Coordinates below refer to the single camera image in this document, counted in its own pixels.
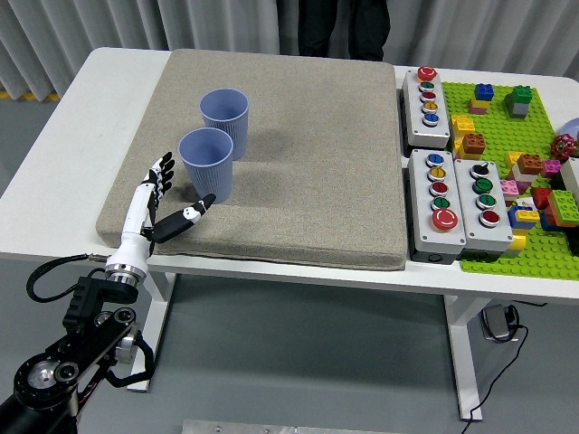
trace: control box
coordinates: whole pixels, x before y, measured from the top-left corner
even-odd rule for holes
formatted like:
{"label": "control box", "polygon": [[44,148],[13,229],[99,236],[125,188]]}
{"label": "control box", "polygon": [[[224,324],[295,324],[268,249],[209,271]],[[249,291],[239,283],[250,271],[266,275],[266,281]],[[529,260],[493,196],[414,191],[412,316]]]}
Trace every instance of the control box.
{"label": "control box", "polygon": [[497,166],[457,159],[454,171],[467,241],[460,258],[496,260],[513,242]]}
{"label": "control box", "polygon": [[411,259],[451,264],[466,245],[452,154],[414,149],[408,160],[408,196]]}
{"label": "control box", "polygon": [[444,149],[451,137],[441,78],[435,69],[408,70],[401,96],[403,133],[408,146]]}

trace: blue lego brick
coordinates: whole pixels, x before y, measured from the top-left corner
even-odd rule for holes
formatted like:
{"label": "blue lego brick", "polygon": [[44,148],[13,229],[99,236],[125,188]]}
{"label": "blue lego brick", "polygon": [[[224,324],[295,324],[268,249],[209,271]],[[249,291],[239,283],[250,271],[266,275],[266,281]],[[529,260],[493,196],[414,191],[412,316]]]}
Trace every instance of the blue lego brick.
{"label": "blue lego brick", "polygon": [[474,88],[474,98],[481,101],[492,101],[495,96],[495,90],[492,89],[492,84],[477,84]]}
{"label": "blue lego brick", "polygon": [[513,205],[508,210],[508,221],[510,222],[510,226],[513,229],[527,229],[531,230],[535,227],[536,222],[520,222],[517,220],[517,211],[533,211],[533,208],[530,206],[518,206]]}

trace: white curtain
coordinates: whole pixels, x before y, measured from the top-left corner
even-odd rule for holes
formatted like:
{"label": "white curtain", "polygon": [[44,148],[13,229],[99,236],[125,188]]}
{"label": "white curtain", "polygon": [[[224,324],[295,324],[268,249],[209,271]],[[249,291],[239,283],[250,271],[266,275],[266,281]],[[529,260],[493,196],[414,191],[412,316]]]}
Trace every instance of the white curtain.
{"label": "white curtain", "polygon": [[[339,0],[330,56],[347,58]],[[579,79],[577,0],[389,0],[384,61]],[[298,54],[298,0],[0,0],[0,87],[62,95],[102,46]]]}

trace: brown lego brick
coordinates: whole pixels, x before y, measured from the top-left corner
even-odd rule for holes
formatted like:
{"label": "brown lego brick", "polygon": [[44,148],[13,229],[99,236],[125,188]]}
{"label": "brown lego brick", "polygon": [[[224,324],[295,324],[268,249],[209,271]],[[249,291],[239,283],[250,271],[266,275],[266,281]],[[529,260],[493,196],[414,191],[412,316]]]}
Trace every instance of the brown lego brick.
{"label": "brown lego brick", "polygon": [[485,152],[485,137],[482,134],[467,134],[462,139],[462,149],[465,154],[476,154],[481,156]]}
{"label": "brown lego brick", "polygon": [[517,160],[517,165],[522,175],[539,175],[543,170],[543,162],[537,154],[523,154]]}

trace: red lego brick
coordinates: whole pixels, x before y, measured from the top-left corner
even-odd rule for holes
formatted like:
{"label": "red lego brick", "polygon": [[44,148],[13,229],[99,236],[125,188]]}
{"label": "red lego brick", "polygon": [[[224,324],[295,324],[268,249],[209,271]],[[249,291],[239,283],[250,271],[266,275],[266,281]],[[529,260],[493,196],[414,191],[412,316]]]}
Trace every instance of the red lego brick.
{"label": "red lego brick", "polygon": [[544,210],[548,205],[548,197],[553,190],[551,188],[531,187],[533,202],[538,210]]}
{"label": "red lego brick", "polygon": [[543,170],[543,162],[537,154],[523,154],[517,160],[517,165],[522,175],[539,175]]}

